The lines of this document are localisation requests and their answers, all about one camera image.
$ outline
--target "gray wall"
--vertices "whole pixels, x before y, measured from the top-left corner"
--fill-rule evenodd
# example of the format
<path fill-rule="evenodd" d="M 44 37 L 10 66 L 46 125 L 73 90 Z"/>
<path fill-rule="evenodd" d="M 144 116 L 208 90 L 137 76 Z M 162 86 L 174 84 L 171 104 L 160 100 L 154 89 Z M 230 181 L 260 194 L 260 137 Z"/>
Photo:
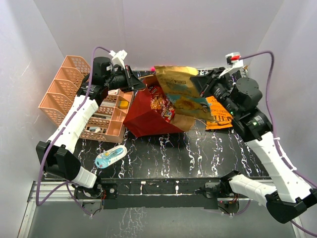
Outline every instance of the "gray wall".
<path fill-rule="evenodd" d="M 283 0 L 35 0 L 63 55 L 97 45 L 128 52 L 134 69 L 215 67 L 256 51 Z"/>
<path fill-rule="evenodd" d="M 272 50 L 276 64 L 270 104 L 283 149 L 298 170 L 317 182 L 317 2 L 287 0 L 265 35 L 259 50 Z M 254 58 L 250 76 L 265 91 L 269 56 Z M 261 108 L 265 110 L 264 99 Z M 317 205 L 301 216 L 317 233 Z"/>
<path fill-rule="evenodd" d="M 28 237 L 294 238 L 295 234 L 290 223 L 276 222 L 256 202 L 233 219 L 201 208 L 103 210 L 89 219 L 74 202 L 47 202 L 37 207 Z"/>
<path fill-rule="evenodd" d="M 0 237 L 16 237 L 33 180 L 35 146 L 53 132 L 37 108 L 63 56 L 32 0 L 0 1 Z"/>

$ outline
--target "orange package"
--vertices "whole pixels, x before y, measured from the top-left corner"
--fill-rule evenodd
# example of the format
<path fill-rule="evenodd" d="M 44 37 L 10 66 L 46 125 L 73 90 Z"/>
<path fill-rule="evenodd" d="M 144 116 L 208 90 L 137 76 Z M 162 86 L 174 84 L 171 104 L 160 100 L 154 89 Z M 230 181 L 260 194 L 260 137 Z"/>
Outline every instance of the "orange package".
<path fill-rule="evenodd" d="M 232 127 L 231 114 L 217 101 L 213 96 L 207 98 L 210 105 L 211 114 L 215 118 L 215 122 L 207 121 L 206 129 L 223 129 Z"/>

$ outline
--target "peach drawer organizer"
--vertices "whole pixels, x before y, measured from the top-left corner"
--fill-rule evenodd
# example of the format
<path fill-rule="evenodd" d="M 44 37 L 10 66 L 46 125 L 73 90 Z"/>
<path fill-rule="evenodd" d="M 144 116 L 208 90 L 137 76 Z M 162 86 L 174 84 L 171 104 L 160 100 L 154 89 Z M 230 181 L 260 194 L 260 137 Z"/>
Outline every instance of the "peach drawer organizer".
<path fill-rule="evenodd" d="M 64 120 L 84 76 L 89 72 L 90 66 L 82 57 L 66 56 L 39 105 L 39 108 L 56 126 L 59 126 Z M 107 96 L 103 101 L 104 106 L 100 106 L 96 111 L 107 118 L 91 117 L 80 138 L 121 143 L 125 133 L 123 121 L 129 108 L 122 110 L 118 108 L 118 105 L 121 100 L 126 100 L 130 107 L 133 96 L 133 92 L 123 93 L 121 90 L 117 95 Z M 101 131 L 87 131 L 86 128 L 89 126 L 98 126 Z"/>

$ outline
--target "marble tabletop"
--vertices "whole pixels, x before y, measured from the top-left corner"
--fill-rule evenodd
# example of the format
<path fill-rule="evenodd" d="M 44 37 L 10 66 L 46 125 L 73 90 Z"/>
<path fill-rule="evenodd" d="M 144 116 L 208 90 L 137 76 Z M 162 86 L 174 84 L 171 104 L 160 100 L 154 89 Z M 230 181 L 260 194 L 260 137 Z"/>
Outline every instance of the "marble tabletop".
<path fill-rule="evenodd" d="M 138 76 L 149 73 L 137 72 Z M 234 75 L 232 83 L 239 77 L 240 73 Z M 95 158 L 115 143 L 79 139 L 74 155 L 102 179 L 220 178 L 232 170 L 248 177 L 268 177 L 258 157 L 231 128 L 204 129 L 197 121 L 188 132 L 139 138 L 126 130 L 121 144 L 127 155 L 105 169 L 97 168 Z"/>

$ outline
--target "red bag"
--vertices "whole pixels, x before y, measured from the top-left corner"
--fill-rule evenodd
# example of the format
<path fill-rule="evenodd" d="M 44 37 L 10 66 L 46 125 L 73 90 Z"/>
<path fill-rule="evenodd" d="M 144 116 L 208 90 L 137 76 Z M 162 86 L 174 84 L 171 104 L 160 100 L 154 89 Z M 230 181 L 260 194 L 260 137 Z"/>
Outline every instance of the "red bag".
<path fill-rule="evenodd" d="M 195 120 L 188 116 L 179 115 L 170 123 L 166 122 L 161 114 L 151 109 L 151 94 L 148 87 L 159 85 L 156 76 L 150 75 L 144 78 L 143 82 L 147 85 L 144 90 L 138 91 L 131 108 L 126 116 L 123 124 L 135 136 L 159 135 L 168 133 L 179 133 L 188 131 L 195 123 Z"/>

